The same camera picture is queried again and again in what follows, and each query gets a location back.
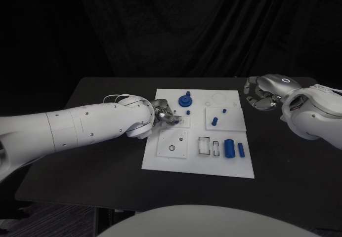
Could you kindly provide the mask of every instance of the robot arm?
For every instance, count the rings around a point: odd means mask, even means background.
[[[282,120],[292,131],[309,140],[322,137],[342,149],[342,96],[334,92],[335,89],[321,85],[302,88],[292,78],[282,75],[250,77],[244,87],[246,94],[251,84],[256,84],[256,93],[261,97],[260,101],[247,97],[253,107],[269,111],[282,102]]]
[[[130,96],[119,103],[103,103],[25,116],[0,118],[0,181],[28,162],[81,147],[123,133],[146,138],[163,120],[175,123],[165,99],[149,102]]]

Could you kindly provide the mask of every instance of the blue cylinder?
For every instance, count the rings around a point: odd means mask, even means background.
[[[217,126],[218,120],[220,120],[220,119],[215,117],[214,120],[212,120],[212,126]]]
[[[243,143],[240,142],[240,143],[237,144],[237,146],[238,146],[240,157],[244,157],[244,146],[243,146]]]
[[[236,157],[234,141],[231,139],[225,140],[225,154],[227,154],[227,158]]]
[[[182,107],[189,107],[192,104],[192,98],[188,95],[182,95],[178,100],[178,103]]]

